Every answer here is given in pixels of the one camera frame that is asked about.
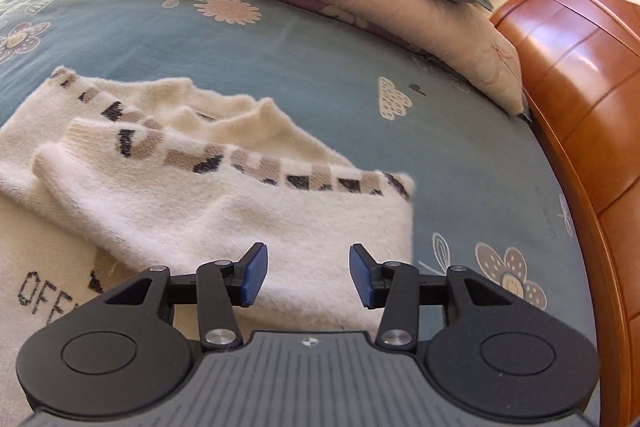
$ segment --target gray ribbed plate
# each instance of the gray ribbed plate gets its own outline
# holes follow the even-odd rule
[[[414,360],[363,333],[257,332],[204,357],[180,391],[127,419],[76,422],[36,413],[23,427],[491,427],[446,402]],[[577,416],[547,427],[587,427]]]

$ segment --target bed sheet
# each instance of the bed sheet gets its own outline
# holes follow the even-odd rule
[[[414,179],[421,272],[467,265],[595,343],[571,216],[527,121],[429,57],[277,0],[0,0],[0,36],[0,124],[60,65],[271,97],[358,168]],[[421,318],[423,338],[442,327],[440,310]]]

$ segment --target wooden bed frame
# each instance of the wooden bed frame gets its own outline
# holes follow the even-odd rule
[[[640,6],[510,0],[534,131],[568,200],[593,300],[604,427],[640,413]]]

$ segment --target orange brown leather panel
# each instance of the orange brown leather panel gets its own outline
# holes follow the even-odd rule
[[[640,413],[640,7],[511,0],[492,22],[518,50],[536,136],[576,224],[602,359],[601,425],[622,427]]]

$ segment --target yellow flower center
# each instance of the yellow flower center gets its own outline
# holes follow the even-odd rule
[[[27,38],[26,32],[18,32],[15,35],[11,35],[11,37],[9,37],[6,40],[6,47],[9,49],[15,48],[18,44],[20,44],[26,38]]]
[[[524,295],[524,289],[522,288],[522,283],[518,280],[518,278],[511,273],[506,273],[502,276],[502,287],[517,295],[522,299]]]

